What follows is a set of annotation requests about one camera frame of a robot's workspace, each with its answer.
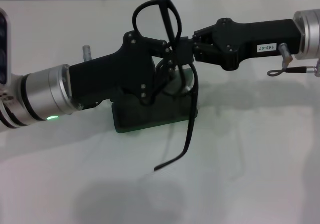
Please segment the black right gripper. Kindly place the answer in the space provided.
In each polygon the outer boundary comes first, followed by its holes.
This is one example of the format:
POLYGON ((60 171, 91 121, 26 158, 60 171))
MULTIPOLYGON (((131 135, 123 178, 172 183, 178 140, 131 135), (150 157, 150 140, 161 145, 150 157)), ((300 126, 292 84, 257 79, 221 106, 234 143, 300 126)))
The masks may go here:
POLYGON ((280 56, 278 47, 287 44, 291 54, 300 49, 302 34, 291 19, 255 23, 237 23, 220 19, 216 25, 197 30, 192 38, 180 34, 179 61, 194 61, 219 65, 225 71, 235 71, 241 62, 280 56))

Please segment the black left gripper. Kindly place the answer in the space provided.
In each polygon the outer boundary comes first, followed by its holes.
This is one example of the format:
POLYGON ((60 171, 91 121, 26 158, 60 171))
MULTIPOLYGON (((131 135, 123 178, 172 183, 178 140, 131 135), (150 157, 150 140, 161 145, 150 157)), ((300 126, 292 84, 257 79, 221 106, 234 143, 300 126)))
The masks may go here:
POLYGON ((125 93, 154 104, 172 81, 175 66, 163 59, 155 67, 153 57, 172 55, 169 42, 128 32, 117 52, 69 68, 72 98, 86 106, 125 93))

